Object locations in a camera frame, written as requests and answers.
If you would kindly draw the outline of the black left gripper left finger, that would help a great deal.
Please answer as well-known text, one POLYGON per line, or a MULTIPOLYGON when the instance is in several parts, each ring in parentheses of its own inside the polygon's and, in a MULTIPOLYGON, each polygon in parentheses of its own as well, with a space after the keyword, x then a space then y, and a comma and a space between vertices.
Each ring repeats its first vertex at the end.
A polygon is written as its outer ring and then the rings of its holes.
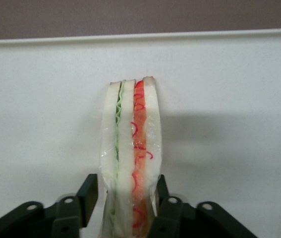
POLYGON ((0 238, 78 238, 98 200, 97 174, 89 174, 75 194, 45 208, 25 202, 0 218, 0 238))

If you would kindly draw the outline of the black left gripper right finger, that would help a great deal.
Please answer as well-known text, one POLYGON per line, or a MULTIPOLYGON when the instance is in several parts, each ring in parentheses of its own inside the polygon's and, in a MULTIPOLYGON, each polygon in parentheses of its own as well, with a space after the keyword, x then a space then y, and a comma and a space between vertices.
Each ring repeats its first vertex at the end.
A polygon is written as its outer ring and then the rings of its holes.
POLYGON ((165 176, 157 186, 158 213, 150 238, 253 238, 254 234, 219 204, 206 201, 196 207, 169 193, 165 176))

